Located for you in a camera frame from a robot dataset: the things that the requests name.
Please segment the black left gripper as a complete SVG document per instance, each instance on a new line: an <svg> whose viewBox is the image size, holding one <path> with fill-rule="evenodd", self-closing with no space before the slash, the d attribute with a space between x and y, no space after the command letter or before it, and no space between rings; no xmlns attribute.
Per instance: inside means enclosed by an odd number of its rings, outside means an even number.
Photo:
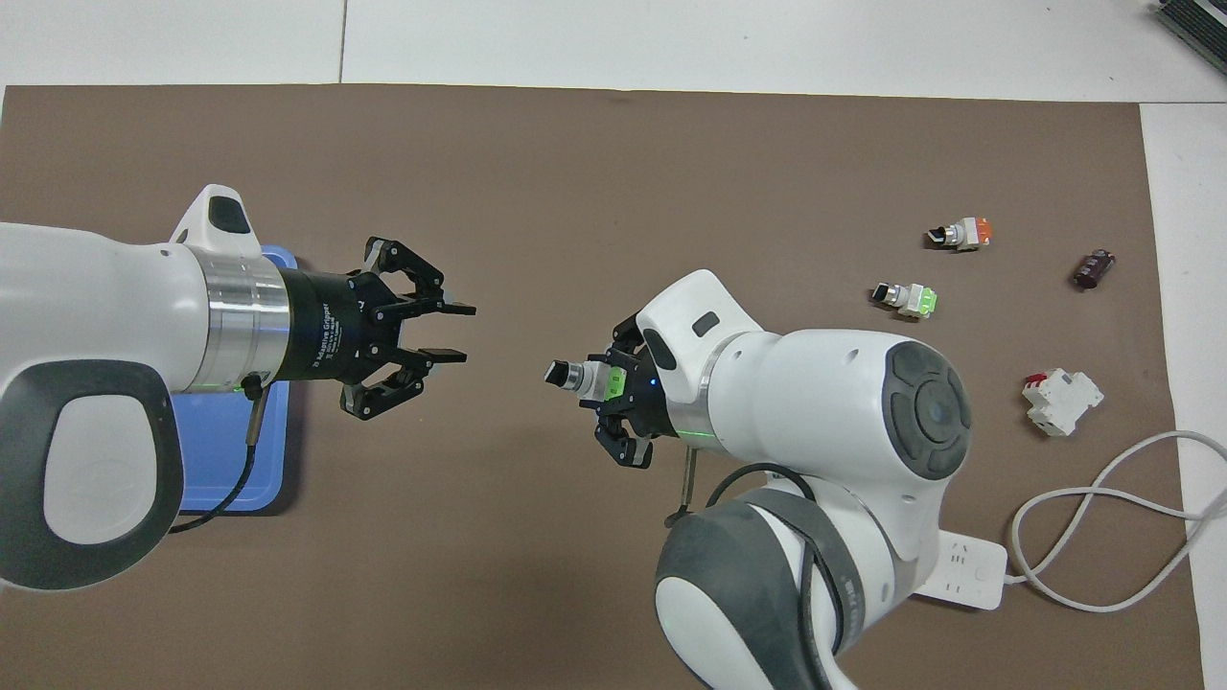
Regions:
<svg viewBox="0 0 1227 690"><path fill-rule="evenodd" d="M394 293L384 274L402 273L413 284ZM452 347L387 346L384 323L429 313L474 316L476 307L445 292L444 274L402 241L371 237L364 264L355 275L285 269L290 298L290 336L282 359L283 381L342 381L341 409L369 420L425 393L425 379L438 365L461 363ZM363 381L385 365L398 370L374 386Z"/></svg>

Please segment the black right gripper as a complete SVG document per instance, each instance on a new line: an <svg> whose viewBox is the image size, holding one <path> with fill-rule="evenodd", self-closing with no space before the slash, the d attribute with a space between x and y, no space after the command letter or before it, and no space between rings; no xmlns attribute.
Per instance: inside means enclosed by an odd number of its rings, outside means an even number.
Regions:
<svg viewBox="0 0 1227 690"><path fill-rule="evenodd" d="M664 377L679 373L679 354L661 331L649 328L644 335L637 317L631 314L611 331L610 366L629 371L628 397L580 399L579 406L594 413L594 437L618 467L648 469L652 438L679 437L671 413L679 401L669 401L667 397L676 393L676 381L670 383Z"/></svg>

